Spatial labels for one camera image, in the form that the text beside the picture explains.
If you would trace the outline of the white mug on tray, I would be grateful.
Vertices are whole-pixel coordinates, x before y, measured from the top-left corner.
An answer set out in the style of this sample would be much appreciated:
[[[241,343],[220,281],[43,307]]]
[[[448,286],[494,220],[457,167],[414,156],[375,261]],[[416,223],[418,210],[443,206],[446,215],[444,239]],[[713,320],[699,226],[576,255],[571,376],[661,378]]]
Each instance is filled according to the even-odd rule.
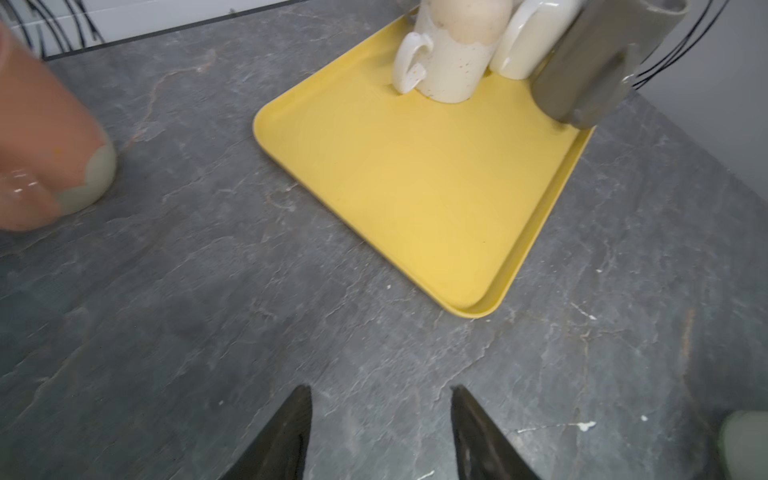
[[[511,80],[529,78],[581,12],[581,0],[526,0],[503,33],[490,70]]]

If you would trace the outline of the peach mug cream base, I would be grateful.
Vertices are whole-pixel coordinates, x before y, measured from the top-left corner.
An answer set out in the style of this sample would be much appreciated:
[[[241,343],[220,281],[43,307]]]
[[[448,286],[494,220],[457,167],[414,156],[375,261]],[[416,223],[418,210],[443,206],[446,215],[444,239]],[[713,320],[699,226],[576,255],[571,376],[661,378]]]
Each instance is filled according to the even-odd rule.
[[[30,231],[98,201],[117,170],[98,120],[1,27],[1,228]]]

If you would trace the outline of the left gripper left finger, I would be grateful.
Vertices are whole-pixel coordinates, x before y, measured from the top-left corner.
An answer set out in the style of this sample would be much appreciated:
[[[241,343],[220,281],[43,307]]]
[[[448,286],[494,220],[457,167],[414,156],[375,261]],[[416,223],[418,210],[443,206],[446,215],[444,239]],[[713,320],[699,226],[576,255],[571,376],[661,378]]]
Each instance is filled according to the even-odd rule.
[[[302,479],[311,423],[311,387],[299,385],[221,479]]]

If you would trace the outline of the large grey mug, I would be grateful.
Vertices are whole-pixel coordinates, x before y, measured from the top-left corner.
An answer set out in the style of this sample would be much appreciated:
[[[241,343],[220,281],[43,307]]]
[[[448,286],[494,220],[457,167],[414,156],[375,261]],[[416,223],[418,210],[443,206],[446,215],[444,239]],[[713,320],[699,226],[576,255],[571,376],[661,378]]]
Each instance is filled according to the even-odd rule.
[[[631,90],[639,67],[690,9],[688,1],[590,1],[533,80],[538,108],[578,129],[595,126]]]

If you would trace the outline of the yellow plastic tray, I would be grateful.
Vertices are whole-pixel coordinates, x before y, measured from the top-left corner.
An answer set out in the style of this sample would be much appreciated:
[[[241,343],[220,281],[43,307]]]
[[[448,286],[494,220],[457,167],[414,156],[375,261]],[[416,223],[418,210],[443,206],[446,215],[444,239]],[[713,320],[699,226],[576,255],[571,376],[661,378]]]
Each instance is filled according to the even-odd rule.
[[[504,299],[591,138],[487,74],[471,99],[401,95],[391,76],[408,16],[256,114],[259,146],[442,308]]]

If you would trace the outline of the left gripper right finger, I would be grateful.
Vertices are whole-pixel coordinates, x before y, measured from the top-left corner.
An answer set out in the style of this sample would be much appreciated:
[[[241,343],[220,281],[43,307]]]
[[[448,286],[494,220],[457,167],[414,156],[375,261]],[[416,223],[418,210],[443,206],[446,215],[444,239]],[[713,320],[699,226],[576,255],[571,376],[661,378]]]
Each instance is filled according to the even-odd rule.
[[[451,424],[460,480],[540,479],[464,385],[452,388]]]

